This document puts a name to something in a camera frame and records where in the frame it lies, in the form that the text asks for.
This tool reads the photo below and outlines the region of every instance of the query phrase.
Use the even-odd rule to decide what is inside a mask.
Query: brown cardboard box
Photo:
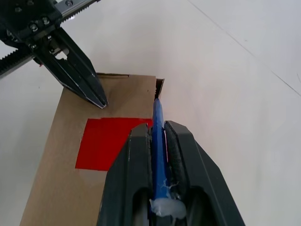
[[[102,74],[101,82],[105,109],[63,90],[21,226],[96,226],[106,172],[75,168],[87,119],[151,118],[156,92],[153,76]]]

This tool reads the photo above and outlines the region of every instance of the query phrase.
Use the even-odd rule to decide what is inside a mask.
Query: white floor
[[[297,0],[102,0],[63,27],[97,71],[166,79],[165,119],[219,165],[246,225],[301,225],[300,10]],[[61,90],[34,62],[0,81],[1,226],[20,223]]]

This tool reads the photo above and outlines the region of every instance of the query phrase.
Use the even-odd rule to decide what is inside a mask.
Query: screw
[[[27,5],[28,6],[33,6],[34,5],[34,1],[33,0],[28,0],[27,1]]]
[[[73,1],[72,1],[72,0],[66,0],[65,4],[66,4],[68,7],[71,7],[71,6],[73,6]]]
[[[8,34],[8,36],[12,36],[13,35],[9,30],[7,30],[6,33]]]
[[[36,32],[38,30],[38,26],[36,24],[30,24],[29,28],[33,31]]]
[[[42,17],[42,22],[43,22],[44,25],[49,24],[49,20],[48,20],[48,18],[46,16]]]
[[[20,13],[21,11],[22,11],[22,8],[21,8],[21,7],[17,6],[17,7],[15,8],[15,12],[16,12],[16,13]]]
[[[37,45],[29,45],[29,47],[30,47],[31,49],[35,49],[35,48],[37,47]]]

